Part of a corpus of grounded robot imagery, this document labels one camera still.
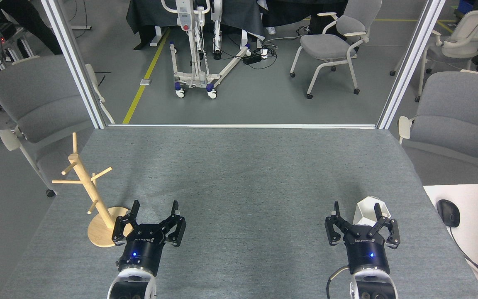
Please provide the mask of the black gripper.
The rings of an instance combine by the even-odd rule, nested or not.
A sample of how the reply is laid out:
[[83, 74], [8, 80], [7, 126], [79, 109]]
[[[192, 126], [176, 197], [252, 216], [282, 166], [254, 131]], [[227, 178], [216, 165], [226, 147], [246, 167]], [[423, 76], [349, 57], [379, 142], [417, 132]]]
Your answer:
[[[122, 256], [117, 261], [118, 271], [137, 268], [157, 276], [165, 243], [171, 243], [174, 247], [181, 245], [186, 220], [180, 215], [178, 201], [174, 201], [171, 215], [161, 222], [161, 228], [158, 225], [138, 225], [136, 218], [139, 208], [140, 202], [134, 201], [130, 212], [118, 216], [115, 220], [112, 230], [113, 243], [123, 245], [127, 242]], [[124, 235], [127, 224], [133, 228], [128, 237]]]
[[377, 222], [373, 227], [352, 226], [340, 216], [339, 203], [334, 202], [334, 211], [325, 219], [325, 229], [330, 245], [337, 245], [341, 238], [340, 234], [334, 231], [333, 226], [337, 226], [344, 234], [349, 272], [373, 267], [390, 272], [384, 248], [385, 239], [379, 231], [382, 227], [387, 227], [390, 233], [386, 240], [388, 247], [397, 249], [400, 245], [398, 221], [383, 216], [380, 204], [374, 204], [374, 213]]

